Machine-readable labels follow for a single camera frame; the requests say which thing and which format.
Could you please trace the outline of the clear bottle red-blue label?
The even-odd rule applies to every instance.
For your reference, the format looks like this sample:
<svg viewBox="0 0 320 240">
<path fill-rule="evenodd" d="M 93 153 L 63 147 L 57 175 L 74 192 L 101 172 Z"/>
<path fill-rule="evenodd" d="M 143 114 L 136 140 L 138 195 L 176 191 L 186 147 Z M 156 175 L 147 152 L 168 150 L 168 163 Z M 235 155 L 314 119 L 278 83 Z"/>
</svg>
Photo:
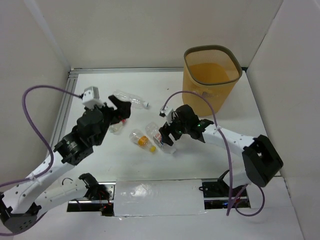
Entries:
<svg viewBox="0 0 320 240">
<path fill-rule="evenodd" d="M 147 135 L 154 141 L 156 146 L 166 154 L 175 153 L 176 149 L 163 142 L 162 135 L 159 132 L 160 127 L 155 122 L 150 122 L 146 127 L 145 131 Z"/>
</svg>

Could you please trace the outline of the clear bottle red label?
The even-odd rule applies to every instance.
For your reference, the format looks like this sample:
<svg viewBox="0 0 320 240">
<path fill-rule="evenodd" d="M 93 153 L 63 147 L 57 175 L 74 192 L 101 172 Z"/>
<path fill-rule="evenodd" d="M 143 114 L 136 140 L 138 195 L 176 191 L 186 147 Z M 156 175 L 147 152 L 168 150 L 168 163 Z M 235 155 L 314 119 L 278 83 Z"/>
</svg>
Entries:
<svg viewBox="0 0 320 240">
<path fill-rule="evenodd" d="M 126 122 L 127 122 L 127 120 L 126 120 L 126 119 L 123 119 L 123 120 L 121 120 L 120 122 L 111 125 L 108 130 L 109 130 L 112 134 L 119 135 L 119 134 L 121 133 L 121 130 L 122 130 L 123 127 L 125 126 Z"/>
</svg>

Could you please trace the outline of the clear bottle orange label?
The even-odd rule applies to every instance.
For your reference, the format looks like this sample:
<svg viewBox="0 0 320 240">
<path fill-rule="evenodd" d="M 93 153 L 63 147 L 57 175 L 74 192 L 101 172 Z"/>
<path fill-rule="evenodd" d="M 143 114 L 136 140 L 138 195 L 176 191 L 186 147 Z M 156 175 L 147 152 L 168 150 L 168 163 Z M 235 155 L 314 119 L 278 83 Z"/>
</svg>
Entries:
<svg viewBox="0 0 320 240">
<path fill-rule="evenodd" d="M 130 135 L 129 139 L 131 142 L 139 146 L 140 148 L 150 152 L 150 153 L 155 153 L 156 152 L 156 147 L 151 143 L 149 138 L 142 133 L 139 129 L 134 129 Z"/>
</svg>

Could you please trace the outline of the clear bottle blue label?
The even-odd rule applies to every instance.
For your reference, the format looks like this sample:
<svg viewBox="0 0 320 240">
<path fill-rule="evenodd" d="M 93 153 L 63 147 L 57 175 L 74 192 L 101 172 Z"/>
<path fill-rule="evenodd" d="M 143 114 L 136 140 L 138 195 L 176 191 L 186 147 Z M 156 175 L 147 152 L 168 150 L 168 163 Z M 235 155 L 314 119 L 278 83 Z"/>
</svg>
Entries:
<svg viewBox="0 0 320 240">
<path fill-rule="evenodd" d="M 210 98 L 211 97 L 211 94 L 209 92 L 206 92 L 206 91 L 203 91 L 200 95 L 202 97 L 204 97 L 204 98 Z"/>
</svg>

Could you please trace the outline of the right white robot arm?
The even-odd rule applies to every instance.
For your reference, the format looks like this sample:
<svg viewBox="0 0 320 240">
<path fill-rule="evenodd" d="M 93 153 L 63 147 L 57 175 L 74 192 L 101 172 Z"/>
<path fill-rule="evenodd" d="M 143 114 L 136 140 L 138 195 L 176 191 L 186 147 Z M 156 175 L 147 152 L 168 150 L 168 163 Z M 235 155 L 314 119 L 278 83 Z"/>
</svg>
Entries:
<svg viewBox="0 0 320 240">
<path fill-rule="evenodd" d="M 237 187 L 254 184 L 264 188 L 281 170 L 284 163 L 270 139 L 265 135 L 247 136 L 225 129 L 209 119 L 199 119 L 185 104 L 177 109 L 165 107 L 159 115 L 166 119 L 159 129 L 162 141 L 172 146 L 182 135 L 205 144 L 212 144 L 242 159 L 244 169 L 227 170 L 220 178 L 218 190 L 230 196 Z"/>
</svg>

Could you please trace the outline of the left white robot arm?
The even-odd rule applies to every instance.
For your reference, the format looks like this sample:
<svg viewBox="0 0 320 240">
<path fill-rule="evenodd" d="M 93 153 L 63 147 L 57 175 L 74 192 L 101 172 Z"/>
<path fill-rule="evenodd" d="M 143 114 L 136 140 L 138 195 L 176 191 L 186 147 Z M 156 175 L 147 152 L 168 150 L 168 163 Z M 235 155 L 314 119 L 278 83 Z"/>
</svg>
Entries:
<svg viewBox="0 0 320 240">
<path fill-rule="evenodd" d="M 107 192 L 90 173 L 68 180 L 58 188 L 48 188 L 91 155 L 93 147 L 102 144 L 111 125 L 130 117 L 132 104 L 129 101 L 121 101 L 114 95 L 108 98 L 114 107 L 98 101 L 91 108 L 84 108 L 71 132 L 55 145 L 52 164 L 44 160 L 29 174 L 29 181 L 16 183 L 1 193 L 0 219 L 10 231 L 9 235 L 27 231 L 42 215 L 65 202 L 78 198 L 92 200 L 99 191 Z"/>
</svg>

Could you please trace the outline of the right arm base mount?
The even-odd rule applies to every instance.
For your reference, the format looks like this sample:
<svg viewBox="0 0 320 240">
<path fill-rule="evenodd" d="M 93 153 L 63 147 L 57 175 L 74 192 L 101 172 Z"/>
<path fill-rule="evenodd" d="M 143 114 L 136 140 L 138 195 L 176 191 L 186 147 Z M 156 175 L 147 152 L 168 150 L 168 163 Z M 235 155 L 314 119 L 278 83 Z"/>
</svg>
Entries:
<svg viewBox="0 0 320 240">
<path fill-rule="evenodd" d="M 232 199 L 235 198 L 242 187 L 243 185 L 240 185 L 232 190 Z M 229 187 L 228 185 L 224 184 L 222 180 L 203 180 L 202 185 L 198 188 L 198 190 L 203 194 L 205 210 L 228 208 Z M 251 207 L 246 190 L 244 190 L 237 198 L 232 208 L 235 208 L 237 203 L 239 208 Z"/>
</svg>

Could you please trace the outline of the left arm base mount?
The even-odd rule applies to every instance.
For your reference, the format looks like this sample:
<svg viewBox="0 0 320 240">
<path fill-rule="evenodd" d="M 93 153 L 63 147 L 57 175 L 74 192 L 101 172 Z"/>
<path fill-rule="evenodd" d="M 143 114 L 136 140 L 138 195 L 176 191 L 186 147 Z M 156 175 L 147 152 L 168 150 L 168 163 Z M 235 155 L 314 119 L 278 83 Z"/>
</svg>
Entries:
<svg viewBox="0 0 320 240">
<path fill-rule="evenodd" d="M 68 213 L 99 213 L 104 217 L 114 217 L 115 182 L 100 182 L 94 196 L 70 200 L 67 203 Z"/>
</svg>

